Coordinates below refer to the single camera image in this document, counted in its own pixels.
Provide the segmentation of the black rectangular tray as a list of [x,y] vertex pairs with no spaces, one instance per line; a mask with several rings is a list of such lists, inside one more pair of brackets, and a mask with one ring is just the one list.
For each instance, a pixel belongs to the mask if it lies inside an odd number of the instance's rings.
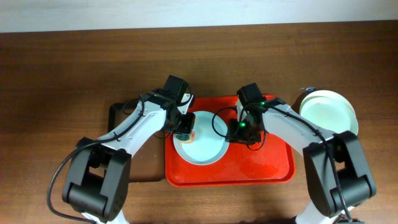
[[[122,112],[123,103],[109,107],[108,132],[113,130],[128,115]],[[153,135],[142,145],[131,161],[129,181],[158,182],[165,177],[165,140]]]

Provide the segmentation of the light blue plate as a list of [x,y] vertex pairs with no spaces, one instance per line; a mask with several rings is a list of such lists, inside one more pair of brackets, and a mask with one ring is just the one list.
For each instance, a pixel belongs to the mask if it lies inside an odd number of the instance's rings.
[[205,166],[220,160],[227,152],[229,143],[225,137],[215,133],[215,127],[219,133],[227,131],[226,123],[209,111],[195,111],[195,132],[194,142],[191,144],[182,144],[173,137],[174,148],[179,156],[194,165]]

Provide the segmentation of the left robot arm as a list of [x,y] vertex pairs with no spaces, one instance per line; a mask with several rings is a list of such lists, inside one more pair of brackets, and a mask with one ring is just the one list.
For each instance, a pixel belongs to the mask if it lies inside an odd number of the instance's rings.
[[126,223],[122,207],[130,183],[131,162],[156,132],[191,134],[195,115],[188,111],[193,90],[169,76],[162,88],[140,95],[134,111],[96,140],[82,138],[60,167],[70,163],[62,200],[87,223]]

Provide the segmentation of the green and yellow sponge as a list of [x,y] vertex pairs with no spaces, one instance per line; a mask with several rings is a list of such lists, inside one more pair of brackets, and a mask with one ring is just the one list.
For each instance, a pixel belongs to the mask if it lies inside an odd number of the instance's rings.
[[191,131],[190,134],[175,134],[174,138],[182,144],[191,144],[194,142],[195,132]]

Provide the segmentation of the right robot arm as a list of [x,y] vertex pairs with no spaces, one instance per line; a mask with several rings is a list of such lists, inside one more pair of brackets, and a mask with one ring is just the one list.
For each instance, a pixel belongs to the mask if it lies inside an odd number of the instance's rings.
[[284,100],[268,100],[255,83],[241,87],[228,123],[230,143],[249,147],[272,134],[303,156],[311,202],[295,223],[359,223],[350,211],[375,196],[376,183],[357,135],[321,128]]

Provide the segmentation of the red plastic tray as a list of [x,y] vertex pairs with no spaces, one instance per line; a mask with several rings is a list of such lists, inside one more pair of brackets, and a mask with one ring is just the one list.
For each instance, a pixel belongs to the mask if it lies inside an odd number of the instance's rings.
[[177,153],[172,138],[165,140],[165,177],[175,187],[281,184],[295,174],[292,148],[278,137],[267,134],[265,144],[248,149],[232,143],[217,162],[197,166]]

